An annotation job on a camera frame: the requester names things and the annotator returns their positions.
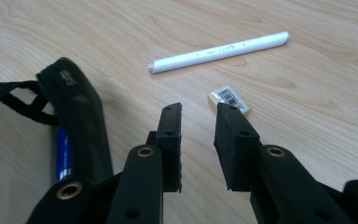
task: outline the white marker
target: white marker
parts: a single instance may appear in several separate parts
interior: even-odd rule
[[[281,32],[275,35],[265,35],[238,43],[214,47],[211,49],[202,49],[165,59],[158,59],[153,63],[150,63],[147,68],[151,74],[156,74],[198,63],[207,63],[218,59],[250,53],[261,49],[279,47],[286,43],[289,38],[290,35],[287,32]]]

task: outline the hole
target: hole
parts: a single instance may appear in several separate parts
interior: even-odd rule
[[[322,209],[315,209],[315,215],[317,218],[322,219],[324,221],[331,220],[331,215]]]
[[[138,156],[140,156],[140,157],[148,157],[148,156],[153,155],[154,150],[150,147],[144,147],[144,148],[139,149],[137,151],[137,153],[138,153]]]
[[[243,136],[248,136],[250,133],[245,131],[245,132],[240,132],[240,134]]]
[[[61,200],[68,200],[75,197],[81,192],[83,185],[80,182],[71,182],[67,185],[62,186],[57,191],[57,198]]]
[[[139,207],[131,207],[127,209],[126,217],[130,219],[136,219],[140,217],[142,214],[142,211]]]
[[[267,153],[271,156],[274,156],[274,157],[282,157],[284,156],[284,151],[279,149],[279,148],[276,148],[276,147],[269,147],[267,148]]]

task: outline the wooden table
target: wooden table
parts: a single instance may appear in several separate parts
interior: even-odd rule
[[[288,31],[282,47],[156,75],[156,59]],[[291,150],[320,182],[358,179],[358,0],[2,1],[0,82],[34,80],[61,56],[100,94],[115,173],[183,105],[183,192],[165,223],[256,223],[249,193],[227,191],[207,95],[229,84],[264,144]],[[24,91],[15,94],[28,97]],[[0,223],[24,223],[53,184],[51,128],[0,104]]]

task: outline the black strap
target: black strap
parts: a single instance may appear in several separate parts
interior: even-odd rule
[[[22,100],[12,95],[10,92],[16,88],[29,89],[36,94],[33,102],[27,105]],[[0,102],[9,106],[19,114],[47,125],[58,125],[56,115],[50,115],[43,112],[48,103],[48,99],[44,96],[36,81],[24,82],[0,82]]]

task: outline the blue battery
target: blue battery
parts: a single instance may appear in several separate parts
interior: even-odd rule
[[[72,173],[72,155],[69,149],[68,135],[63,127],[57,132],[56,159],[56,178],[61,181]]]

